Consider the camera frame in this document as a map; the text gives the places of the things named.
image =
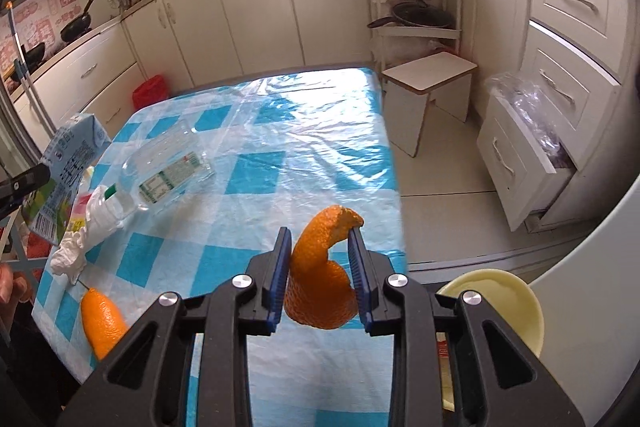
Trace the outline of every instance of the orange peel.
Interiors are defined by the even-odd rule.
[[[116,304],[106,295],[90,288],[80,302],[84,334],[102,360],[127,332],[129,327]]]
[[[358,312],[347,272],[329,261],[329,248],[361,227],[354,210],[334,204],[316,214],[305,227],[291,254],[284,309],[299,324],[334,330]]]

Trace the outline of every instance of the white stool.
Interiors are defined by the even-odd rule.
[[[477,67],[464,58],[442,52],[383,71],[389,80],[383,102],[389,141],[414,157],[431,94],[447,84],[451,84],[450,89],[438,92],[438,106],[465,121],[471,74]]]

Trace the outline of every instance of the kitchen utensil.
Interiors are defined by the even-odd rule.
[[[63,41],[69,43],[75,41],[77,38],[80,38],[84,35],[89,26],[91,26],[91,16],[89,15],[89,8],[94,0],[89,0],[86,6],[84,7],[84,11],[75,19],[73,19],[69,24],[67,24],[62,31],[60,32],[60,38]]]
[[[456,25],[453,15],[423,0],[411,0],[396,4],[391,9],[391,16],[376,19],[367,24],[367,28],[380,28],[392,22],[420,28],[453,28]]]

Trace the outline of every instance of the metal screw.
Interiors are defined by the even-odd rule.
[[[386,281],[394,288],[401,288],[402,286],[406,286],[406,284],[409,282],[409,279],[406,278],[406,275],[402,275],[401,273],[394,273],[387,277]]]
[[[254,280],[251,279],[246,273],[241,273],[240,275],[236,275],[233,279],[231,279],[231,283],[236,288],[247,288],[247,286],[251,286],[251,283]]]
[[[163,293],[158,297],[161,306],[173,306],[178,301],[178,294],[174,292]]]
[[[469,290],[462,294],[462,300],[471,306],[476,306],[482,302],[482,296],[478,292]]]

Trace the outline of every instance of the yellow plate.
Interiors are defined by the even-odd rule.
[[[512,273],[487,268],[453,279],[438,293],[457,298],[466,290],[475,290],[487,299],[527,347],[537,357],[540,356],[545,338],[545,321],[540,302],[526,282]],[[440,366],[440,376],[443,407],[453,411],[453,388],[448,364]]]

